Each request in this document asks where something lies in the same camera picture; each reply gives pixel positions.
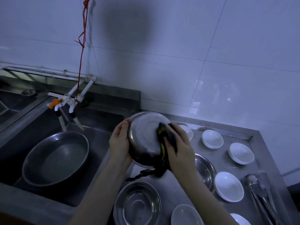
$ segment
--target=metal bowl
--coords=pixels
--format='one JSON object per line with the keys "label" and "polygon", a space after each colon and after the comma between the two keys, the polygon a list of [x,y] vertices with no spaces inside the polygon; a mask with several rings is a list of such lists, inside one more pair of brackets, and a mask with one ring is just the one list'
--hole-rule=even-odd
{"label": "metal bowl", "polygon": [[55,185],[85,164],[89,149],[87,137],[80,132],[66,131],[49,136],[28,153],[22,176],[32,186]]}
{"label": "metal bowl", "polygon": [[199,177],[207,186],[207,188],[211,192],[214,192],[214,180],[217,174],[216,169],[208,159],[198,154],[195,154],[195,163],[199,173]]}
{"label": "metal bowl", "polygon": [[118,194],[113,209],[116,225],[154,225],[161,212],[157,191],[144,181],[126,185]]}
{"label": "metal bowl", "polygon": [[154,168],[160,162],[160,143],[157,129],[159,123],[170,123],[160,113],[140,112],[130,117],[128,139],[129,154],[133,162],[146,168]]}

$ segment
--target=metal tongs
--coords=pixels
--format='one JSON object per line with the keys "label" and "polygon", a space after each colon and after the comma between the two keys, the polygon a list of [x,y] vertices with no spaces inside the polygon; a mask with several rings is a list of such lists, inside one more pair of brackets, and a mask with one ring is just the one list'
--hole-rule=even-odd
{"label": "metal tongs", "polygon": [[247,175],[246,184],[249,186],[254,204],[270,225],[284,225],[279,218],[271,196],[270,188],[266,187],[259,174]]}

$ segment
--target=white ceramic bowl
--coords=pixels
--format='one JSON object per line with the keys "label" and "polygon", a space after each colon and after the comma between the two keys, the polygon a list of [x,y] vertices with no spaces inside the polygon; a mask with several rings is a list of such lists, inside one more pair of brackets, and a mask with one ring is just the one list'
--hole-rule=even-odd
{"label": "white ceramic bowl", "polygon": [[224,140],[221,134],[219,134],[218,132],[214,130],[205,130],[202,133],[202,142],[206,147],[217,149],[223,145]]}
{"label": "white ceramic bowl", "polygon": [[248,220],[239,214],[231,213],[230,215],[238,222],[239,225],[251,225]]}
{"label": "white ceramic bowl", "polygon": [[187,133],[188,139],[191,140],[193,138],[192,130],[189,127],[187,127],[186,125],[179,125],[179,126]]}
{"label": "white ceramic bowl", "polygon": [[254,161],[254,154],[244,144],[232,143],[228,149],[229,156],[237,163],[245,165]]}
{"label": "white ceramic bowl", "polygon": [[219,172],[214,181],[217,193],[224,200],[238,202],[244,197],[244,188],[241,182],[228,172]]}
{"label": "white ceramic bowl", "polygon": [[171,216],[171,225],[204,225],[200,215],[192,206],[178,205]]}

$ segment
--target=red string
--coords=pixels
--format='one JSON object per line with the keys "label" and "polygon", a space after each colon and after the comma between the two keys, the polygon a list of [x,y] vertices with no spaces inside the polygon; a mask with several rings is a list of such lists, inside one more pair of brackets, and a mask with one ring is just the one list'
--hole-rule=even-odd
{"label": "red string", "polygon": [[76,95],[76,101],[77,101],[77,96],[78,96],[78,92],[79,92],[79,82],[80,82],[80,73],[81,73],[81,64],[82,64],[82,55],[83,55],[83,50],[84,50],[84,44],[86,41],[86,23],[88,20],[88,2],[90,0],[84,0],[83,5],[84,5],[84,9],[83,9],[83,32],[80,34],[80,36],[78,37],[78,41],[75,40],[75,42],[79,43],[82,47],[81,49],[81,57],[80,57],[80,65],[79,65],[79,75],[78,75],[78,83],[77,83],[77,95]]}

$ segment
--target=faucet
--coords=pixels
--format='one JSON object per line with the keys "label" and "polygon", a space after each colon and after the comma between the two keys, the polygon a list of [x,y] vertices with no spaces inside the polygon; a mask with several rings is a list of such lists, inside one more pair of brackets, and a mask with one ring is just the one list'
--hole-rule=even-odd
{"label": "faucet", "polygon": [[[57,94],[57,93],[52,93],[49,92],[48,95],[50,96],[54,96],[57,99],[54,99],[52,101],[52,103],[47,104],[47,106],[50,109],[54,108],[54,111],[59,119],[59,123],[62,127],[63,131],[66,131],[66,125],[65,122],[63,120],[62,117],[62,113],[60,112],[59,108],[63,107],[64,105],[68,104],[70,106],[69,108],[69,114],[70,116],[73,118],[73,120],[75,121],[75,123],[78,125],[78,127],[81,130],[84,130],[84,127],[82,126],[82,124],[79,122],[78,118],[76,117],[76,114],[74,113],[74,108],[77,106],[78,103],[82,102],[84,99],[84,95],[87,93],[87,91],[89,90],[89,88],[92,86],[92,84],[97,80],[96,76],[91,76],[90,77],[90,82],[87,84],[87,86],[85,86],[85,88],[83,89],[83,91],[77,95],[76,98],[72,98],[71,95],[76,91],[78,83],[76,83],[76,85],[69,91],[69,93],[65,94],[65,95],[61,95],[61,94]],[[82,83],[85,82],[84,78],[81,78],[79,80],[79,85],[81,85]]]}

